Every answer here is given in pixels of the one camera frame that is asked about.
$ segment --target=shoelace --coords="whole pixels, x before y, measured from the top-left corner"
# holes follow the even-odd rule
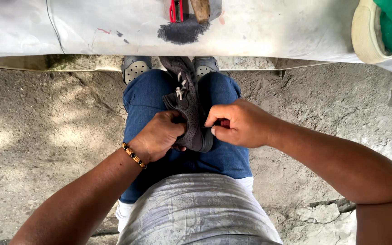
[[[180,72],[178,74],[178,82],[181,82],[181,78],[182,78],[182,76],[181,76],[181,72]],[[182,100],[182,96],[184,95],[184,92],[187,89],[187,87],[185,87],[186,83],[187,83],[187,80],[182,81],[181,82],[181,86],[182,87],[181,88],[177,87],[176,90],[175,90],[176,95],[179,96],[179,100]]]

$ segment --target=wooden handle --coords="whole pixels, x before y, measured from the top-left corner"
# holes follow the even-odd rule
[[[209,0],[190,0],[193,10],[199,24],[207,23],[210,19],[210,1]]]

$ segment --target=cracked concrete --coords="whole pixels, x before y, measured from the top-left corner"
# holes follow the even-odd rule
[[[230,72],[271,114],[353,140],[392,159],[392,73],[364,64]],[[119,73],[0,69],[0,244],[58,189],[119,147]],[[352,245],[355,207],[285,154],[250,151],[254,195],[285,244]],[[89,244],[115,244],[113,210]]]

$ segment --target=hand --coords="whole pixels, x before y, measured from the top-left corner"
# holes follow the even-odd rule
[[[230,120],[230,129],[214,126],[211,128],[213,135],[221,141],[247,148],[270,145],[274,133],[285,123],[243,99],[230,105],[213,105],[205,126],[212,126],[223,118]]]
[[[181,114],[175,110],[155,114],[128,146],[145,164],[159,160],[186,131],[185,123],[172,122],[179,116]]]

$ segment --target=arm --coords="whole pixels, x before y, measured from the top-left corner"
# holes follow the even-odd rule
[[[357,243],[392,243],[392,161],[356,142],[282,121],[245,100],[211,108],[206,126],[222,141],[249,148],[267,145],[297,159],[357,204]]]
[[[184,124],[176,111],[157,113],[128,146],[145,163],[163,157]],[[85,244],[142,168],[119,148],[95,168],[72,181],[34,211],[10,245]]]

